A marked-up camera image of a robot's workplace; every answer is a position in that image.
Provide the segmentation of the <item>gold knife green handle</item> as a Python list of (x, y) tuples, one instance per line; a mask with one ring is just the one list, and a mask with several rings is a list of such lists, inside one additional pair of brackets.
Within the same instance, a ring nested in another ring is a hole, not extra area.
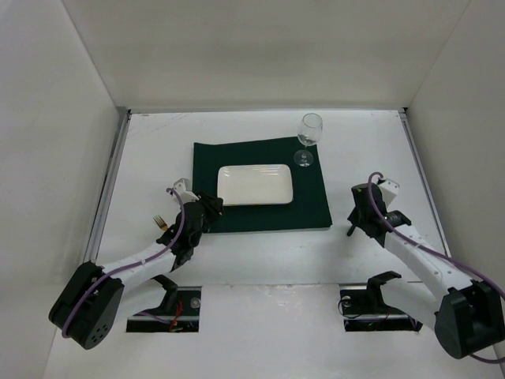
[(349, 228), (349, 230), (346, 232), (346, 235), (347, 235), (348, 237), (350, 237), (350, 236), (353, 234), (354, 229), (355, 229), (355, 227), (354, 227), (354, 225), (352, 225), (352, 226)]

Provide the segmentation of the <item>white rectangular ceramic plate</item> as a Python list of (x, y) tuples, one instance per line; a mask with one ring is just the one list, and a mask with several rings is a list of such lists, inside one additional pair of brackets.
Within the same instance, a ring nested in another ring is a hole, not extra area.
[(217, 197), (225, 207), (287, 205), (294, 199), (291, 170), (285, 164), (220, 167)]

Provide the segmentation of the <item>dark green cloth napkin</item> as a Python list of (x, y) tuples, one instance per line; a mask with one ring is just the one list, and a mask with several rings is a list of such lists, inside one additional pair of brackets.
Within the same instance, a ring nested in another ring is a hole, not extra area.
[(232, 206), (210, 229), (211, 233), (325, 229), (332, 225), (317, 146), (309, 147), (314, 162), (300, 167), (294, 153), (296, 137), (229, 144), (193, 144), (193, 188), (217, 195), (218, 170), (230, 165), (287, 165), (292, 174), (294, 200), (288, 205)]

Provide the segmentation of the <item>clear wine glass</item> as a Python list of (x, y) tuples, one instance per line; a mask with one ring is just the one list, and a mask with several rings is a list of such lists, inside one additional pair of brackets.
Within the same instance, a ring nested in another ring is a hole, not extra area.
[(313, 163), (313, 155), (309, 147), (315, 146), (322, 137), (323, 119), (315, 113), (303, 116), (297, 129), (297, 139), (302, 149), (294, 154), (294, 162), (300, 167), (309, 167)]

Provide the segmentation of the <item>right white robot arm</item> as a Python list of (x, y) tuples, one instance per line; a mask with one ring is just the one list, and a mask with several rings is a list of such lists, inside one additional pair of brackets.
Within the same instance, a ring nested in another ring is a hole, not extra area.
[(370, 278), (367, 292), (373, 311), (402, 311), (430, 328), (456, 359), (504, 340), (503, 291), (429, 247), (403, 213), (387, 210), (398, 194), (395, 182), (363, 183), (351, 193), (352, 229), (362, 230), (396, 256), (424, 285), (416, 287), (392, 271)]

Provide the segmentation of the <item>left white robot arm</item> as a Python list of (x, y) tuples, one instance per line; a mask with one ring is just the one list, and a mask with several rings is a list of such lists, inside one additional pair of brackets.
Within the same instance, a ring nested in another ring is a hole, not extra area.
[(223, 199), (199, 192), (194, 201), (183, 201), (175, 189), (167, 191), (179, 202), (180, 212), (160, 238), (108, 265), (86, 261), (71, 276), (48, 314), (63, 337), (90, 350), (118, 317), (173, 306), (178, 286), (167, 275), (192, 258), (202, 235), (223, 214)]

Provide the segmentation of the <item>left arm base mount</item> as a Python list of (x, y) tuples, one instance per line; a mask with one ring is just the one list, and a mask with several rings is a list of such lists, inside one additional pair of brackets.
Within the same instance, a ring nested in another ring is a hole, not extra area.
[(127, 333), (197, 333), (202, 287), (179, 287), (174, 301), (129, 318)]

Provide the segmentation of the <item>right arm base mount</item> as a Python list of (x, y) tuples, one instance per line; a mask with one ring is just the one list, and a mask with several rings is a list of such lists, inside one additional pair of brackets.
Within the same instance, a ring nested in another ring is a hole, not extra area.
[(338, 309), (346, 332), (419, 332), (423, 324), (396, 308), (380, 305), (365, 285), (341, 286)]

